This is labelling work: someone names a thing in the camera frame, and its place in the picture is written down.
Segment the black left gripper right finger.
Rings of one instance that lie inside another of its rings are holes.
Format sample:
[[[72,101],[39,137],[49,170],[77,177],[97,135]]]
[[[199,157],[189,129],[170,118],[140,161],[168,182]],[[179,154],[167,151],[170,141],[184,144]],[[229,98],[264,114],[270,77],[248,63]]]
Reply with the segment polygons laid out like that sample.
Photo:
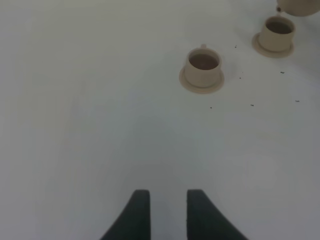
[[[201,189],[187,191],[187,239],[246,240]]]

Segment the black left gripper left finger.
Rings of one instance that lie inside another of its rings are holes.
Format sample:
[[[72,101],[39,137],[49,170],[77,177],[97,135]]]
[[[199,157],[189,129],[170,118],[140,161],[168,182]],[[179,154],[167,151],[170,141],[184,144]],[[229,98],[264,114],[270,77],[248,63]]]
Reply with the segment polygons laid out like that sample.
[[[148,190],[135,190],[102,240],[150,240],[151,197]]]

